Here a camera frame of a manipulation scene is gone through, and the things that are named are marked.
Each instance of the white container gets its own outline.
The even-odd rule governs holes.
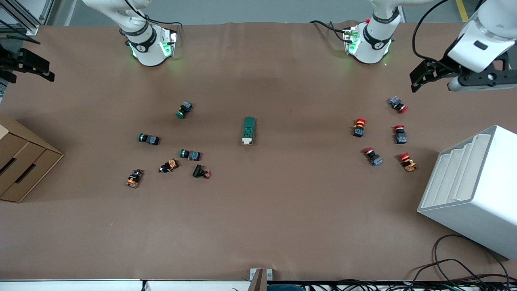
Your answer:
[[[418,212],[517,259],[517,135],[494,125],[438,156]]]

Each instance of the gray floor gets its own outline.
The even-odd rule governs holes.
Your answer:
[[[417,22],[431,4],[405,7],[408,22]],[[297,22],[311,20],[362,21],[372,14],[367,0],[154,0],[144,9],[151,18],[183,24],[221,24],[227,22]],[[429,15],[428,22],[461,21],[455,1],[448,1]],[[115,25],[106,16],[77,1],[70,25]]]

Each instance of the brown table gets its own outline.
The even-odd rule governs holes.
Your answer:
[[[179,58],[158,67],[139,65],[115,27],[43,27],[42,45],[27,46],[56,81],[18,74],[1,108],[65,156],[23,203],[0,203],[0,278],[241,279],[257,266],[285,280],[412,278],[452,232],[416,212],[438,152],[494,124],[517,132],[515,90],[450,93],[443,80],[411,93],[413,27],[362,65],[314,25],[185,26]],[[423,25],[419,50],[440,57],[460,27]],[[405,114],[387,105],[394,95]],[[179,120],[184,100],[194,109]],[[248,115],[253,147],[240,144]],[[360,139],[356,118],[367,120]],[[400,123],[406,145],[393,142]],[[361,153],[370,146],[379,167]],[[203,153],[209,180],[191,176],[182,148]],[[406,151],[415,172],[396,159]],[[170,158],[180,167],[158,173]],[[134,190],[125,181],[137,168]],[[465,241],[439,256],[501,273]]]

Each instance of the brown box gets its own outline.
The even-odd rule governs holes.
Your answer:
[[[0,113],[0,200],[21,202],[63,154]]]

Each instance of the cardboard box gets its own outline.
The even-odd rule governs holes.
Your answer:
[[[63,154],[0,113],[0,200],[21,202]]]

